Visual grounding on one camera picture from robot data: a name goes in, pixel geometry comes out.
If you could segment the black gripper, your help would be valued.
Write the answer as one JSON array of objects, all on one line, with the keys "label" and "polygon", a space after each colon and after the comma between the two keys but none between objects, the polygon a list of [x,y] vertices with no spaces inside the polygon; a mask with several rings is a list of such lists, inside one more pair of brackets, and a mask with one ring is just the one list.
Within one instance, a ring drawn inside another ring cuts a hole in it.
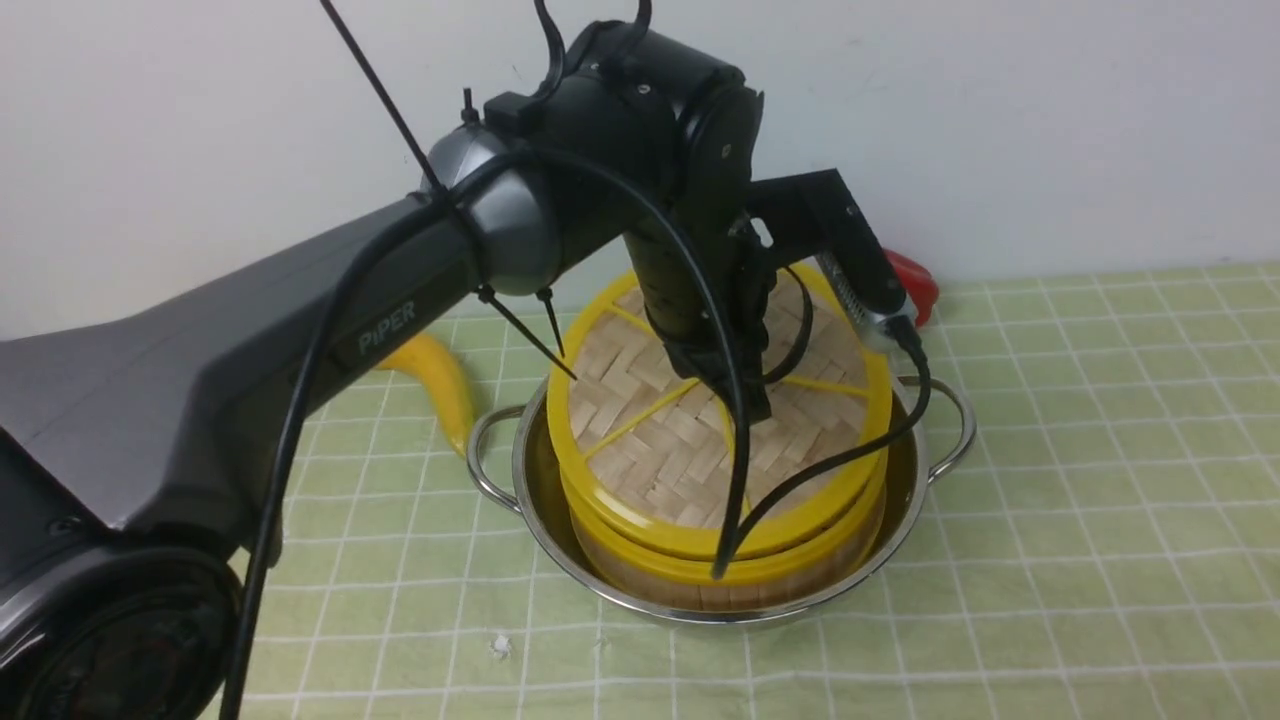
[{"label": "black gripper", "polygon": [[[733,383],[727,377],[728,365],[710,313],[684,256],[655,222],[644,220],[625,234],[623,242],[649,325],[663,343],[678,378],[695,378],[722,395],[736,421],[769,420],[772,407],[764,354],[771,340],[764,315],[778,270],[763,266],[760,251],[765,247],[748,217],[740,217],[723,231],[695,231],[691,238],[710,291],[726,310],[742,378]],[[742,400],[741,413],[735,411],[737,395]]]}]

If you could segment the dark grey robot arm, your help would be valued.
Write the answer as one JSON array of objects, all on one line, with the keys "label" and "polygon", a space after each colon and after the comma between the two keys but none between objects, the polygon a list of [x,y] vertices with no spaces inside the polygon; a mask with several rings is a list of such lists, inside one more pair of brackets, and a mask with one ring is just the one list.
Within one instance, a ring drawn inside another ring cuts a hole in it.
[{"label": "dark grey robot arm", "polygon": [[3,716],[234,719],[303,421],[470,295],[623,238],[675,369],[762,418],[745,238],[763,96],[646,27],[589,26],[535,94],[421,154],[406,199],[116,322],[3,343]]}]

